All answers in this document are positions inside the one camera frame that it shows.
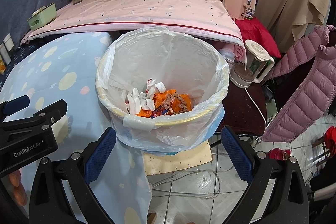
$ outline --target chair leg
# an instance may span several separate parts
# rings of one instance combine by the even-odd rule
[[[314,148],[314,147],[320,145],[320,144],[323,143],[323,142],[324,142],[324,136],[322,136],[321,138],[319,138],[318,140],[316,140],[316,141],[311,145],[311,147]]]
[[[318,162],[317,164],[315,164],[316,167],[320,166],[321,164],[325,163],[327,160],[329,160],[330,157],[325,158],[324,160]]]
[[[156,213],[147,214],[147,224],[154,224],[156,218],[157,218]]]

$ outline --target polka dot fabric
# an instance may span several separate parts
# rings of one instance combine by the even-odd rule
[[[6,79],[1,102],[22,95],[30,98],[29,107],[9,116],[9,121],[31,117],[60,99],[67,102],[67,115],[52,126],[58,149],[48,155],[51,160],[63,160],[74,151],[82,151],[111,126],[109,113],[95,90],[97,66],[111,43],[107,32],[64,35],[27,56]],[[38,163],[22,168],[22,184],[28,194]],[[140,151],[117,140],[90,187],[114,222],[146,223],[151,193],[147,183],[140,181],[146,182]],[[70,204],[74,204],[68,183],[64,189]],[[24,209],[28,213],[29,205]],[[86,222],[78,208],[73,211],[78,220]]]

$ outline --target plastic garbage bag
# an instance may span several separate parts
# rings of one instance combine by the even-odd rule
[[[155,153],[192,149],[210,138],[224,116],[229,66],[214,47],[165,27],[142,28],[120,36],[97,69],[96,88],[112,126],[126,145]],[[148,79],[188,94],[193,109],[154,119],[128,114],[126,95],[146,89]]]

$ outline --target wooden board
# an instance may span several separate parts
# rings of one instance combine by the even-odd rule
[[[211,149],[208,141],[199,146],[179,152],[173,156],[156,156],[143,153],[145,174],[156,175],[172,171],[187,169],[212,161]]]

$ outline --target red cushion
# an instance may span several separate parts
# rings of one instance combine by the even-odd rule
[[[239,27],[243,41],[251,39],[262,45],[270,56],[281,58],[278,46],[269,31],[254,17],[253,19],[238,20],[236,25]]]

